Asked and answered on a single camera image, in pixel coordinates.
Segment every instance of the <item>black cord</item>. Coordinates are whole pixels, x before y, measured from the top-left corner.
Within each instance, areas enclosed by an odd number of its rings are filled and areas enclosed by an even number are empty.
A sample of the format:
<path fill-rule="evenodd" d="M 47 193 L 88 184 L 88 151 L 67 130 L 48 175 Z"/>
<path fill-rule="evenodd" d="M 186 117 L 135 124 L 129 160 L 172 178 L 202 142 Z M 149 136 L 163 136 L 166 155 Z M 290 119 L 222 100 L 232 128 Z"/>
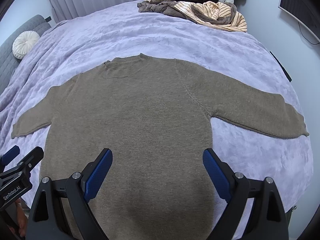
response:
<path fill-rule="evenodd" d="M 300 32 L 301 32 L 302 36 L 303 36 L 307 41 L 309 41 L 309 40 L 303 35 L 303 33 L 302 33 L 302 31 L 301 31 L 300 22 L 298 22 L 298 24 L 299 24 L 299 29 L 300 29 Z M 310 42 L 310 41 L 309 41 L 309 43 L 312 44 L 312 45 L 318 45 L 318 44 L 320 44 L 320 42 L 318 42 L 318 43 L 312 43 L 312 42 Z"/>

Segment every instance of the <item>round white pillow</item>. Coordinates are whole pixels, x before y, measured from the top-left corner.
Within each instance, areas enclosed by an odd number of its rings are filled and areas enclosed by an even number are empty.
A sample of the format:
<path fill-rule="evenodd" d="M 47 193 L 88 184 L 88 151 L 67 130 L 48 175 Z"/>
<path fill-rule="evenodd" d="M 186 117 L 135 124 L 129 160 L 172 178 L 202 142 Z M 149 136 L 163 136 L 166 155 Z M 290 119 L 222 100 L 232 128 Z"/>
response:
<path fill-rule="evenodd" d="M 32 49 L 39 40 L 40 36 L 34 31 L 25 31 L 21 33 L 13 42 L 12 53 L 18 59 L 23 57 Z"/>

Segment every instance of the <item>gray quilted headboard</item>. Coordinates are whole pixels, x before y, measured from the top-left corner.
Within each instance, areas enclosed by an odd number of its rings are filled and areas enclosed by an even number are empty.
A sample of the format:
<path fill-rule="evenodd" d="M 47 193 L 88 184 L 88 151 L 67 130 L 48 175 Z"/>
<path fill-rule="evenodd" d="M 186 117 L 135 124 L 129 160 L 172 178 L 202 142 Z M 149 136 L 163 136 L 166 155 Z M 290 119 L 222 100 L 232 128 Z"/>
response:
<path fill-rule="evenodd" d="M 20 59 L 15 58 L 12 54 L 14 40 L 24 31 L 35 31 L 39 36 L 42 36 L 50 28 L 50 24 L 41 15 L 36 15 L 21 25 L 0 46 L 0 95 L 9 84 L 12 73 L 21 62 Z"/>

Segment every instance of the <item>human hand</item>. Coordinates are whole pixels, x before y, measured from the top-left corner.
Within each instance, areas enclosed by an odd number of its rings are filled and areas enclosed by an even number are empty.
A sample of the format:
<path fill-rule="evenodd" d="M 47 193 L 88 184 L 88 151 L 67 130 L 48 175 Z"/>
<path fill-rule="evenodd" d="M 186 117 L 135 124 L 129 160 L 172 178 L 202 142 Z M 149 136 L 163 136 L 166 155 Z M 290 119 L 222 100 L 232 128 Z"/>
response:
<path fill-rule="evenodd" d="M 20 203 L 21 203 L 20 199 L 17 199 L 15 201 L 15 204 L 17 207 L 17 221 L 18 221 L 18 225 L 19 225 L 19 234 L 21 237 L 24 237 L 24 236 L 26 236 L 28 218 L 24 214 Z M 11 232 L 14 234 L 15 233 L 14 229 L 12 227 L 9 227 L 9 228 L 10 228 Z"/>

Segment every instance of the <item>sweater's right sleeve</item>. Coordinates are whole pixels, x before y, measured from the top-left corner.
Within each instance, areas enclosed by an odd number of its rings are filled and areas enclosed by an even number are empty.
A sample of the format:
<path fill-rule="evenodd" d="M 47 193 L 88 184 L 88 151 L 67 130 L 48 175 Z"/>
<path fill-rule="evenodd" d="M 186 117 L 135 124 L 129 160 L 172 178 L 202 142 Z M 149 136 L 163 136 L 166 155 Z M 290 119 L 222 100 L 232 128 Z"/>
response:
<path fill-rule="evenodd" d="M 49 89 L 47 95 L 33 108 L 27 110 L 13 125 L 11 138 L 26 136 L 51 124 L 55 114 L 66 101 L 79 75 L 60 86 Z"/>

